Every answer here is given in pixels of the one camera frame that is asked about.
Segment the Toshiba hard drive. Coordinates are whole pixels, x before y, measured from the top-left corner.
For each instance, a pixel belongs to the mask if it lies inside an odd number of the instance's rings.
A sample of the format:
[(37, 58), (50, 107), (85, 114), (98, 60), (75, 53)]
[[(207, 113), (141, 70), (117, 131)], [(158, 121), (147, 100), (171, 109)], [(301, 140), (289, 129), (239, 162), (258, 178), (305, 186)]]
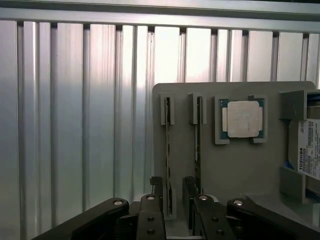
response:
[(280, 100), (280, 119), (288, 124), (287, 160), (280, 171), (280, 191), (301, 204), (320, 203), (320, 180), (293, 169), (288, 159), (289, 123), (307, 119), (307, 107), (320, 102), (320, 90), (284, 92)]

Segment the CPU with silver lid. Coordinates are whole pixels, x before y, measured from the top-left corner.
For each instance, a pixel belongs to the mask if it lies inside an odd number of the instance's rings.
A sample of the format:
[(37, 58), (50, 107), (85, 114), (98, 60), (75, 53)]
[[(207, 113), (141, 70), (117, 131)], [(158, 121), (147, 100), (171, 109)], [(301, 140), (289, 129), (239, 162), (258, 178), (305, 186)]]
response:
[(264, 101), (251, 99), (245, 101), (220, 100), (221, 138), (263, 138)]

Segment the grey parts rack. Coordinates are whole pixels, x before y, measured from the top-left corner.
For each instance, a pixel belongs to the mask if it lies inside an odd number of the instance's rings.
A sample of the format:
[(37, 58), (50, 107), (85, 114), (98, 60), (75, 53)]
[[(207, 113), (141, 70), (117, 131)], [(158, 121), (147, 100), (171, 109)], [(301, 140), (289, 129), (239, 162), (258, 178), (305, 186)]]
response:
[[(280, 119), (281, 94), (317, 90), (310, 81), (158, 83), (152, 90), (154, 173), (163, 179), (165, 239), (205, 240), (189, 230), (183, 203), (183, 178), (196, 179), (197, 97), (202, 97), (201, 187), (215, 202), (252, 200), (270, 211), (320, 232), (293, 211), (300, 203), (280, 191), (281, 169), (288, 159), (288, 123)], [(165, 97), (172, 97), (175, 124), (170, 127), (170, 181), (173, 215), (167, 213)], [(262, 138), (222, 139), (220, 100), (262, 99)]]

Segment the hard disk with white label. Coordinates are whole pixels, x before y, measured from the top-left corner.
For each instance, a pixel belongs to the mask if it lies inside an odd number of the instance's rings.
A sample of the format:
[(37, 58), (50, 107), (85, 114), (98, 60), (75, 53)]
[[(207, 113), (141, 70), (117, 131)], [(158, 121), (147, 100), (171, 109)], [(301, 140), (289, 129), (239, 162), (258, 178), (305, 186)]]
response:
[(307, 119), (288, 125), (288, 161), (293, 169), (320, 180), (320, 102), (307, 107)]

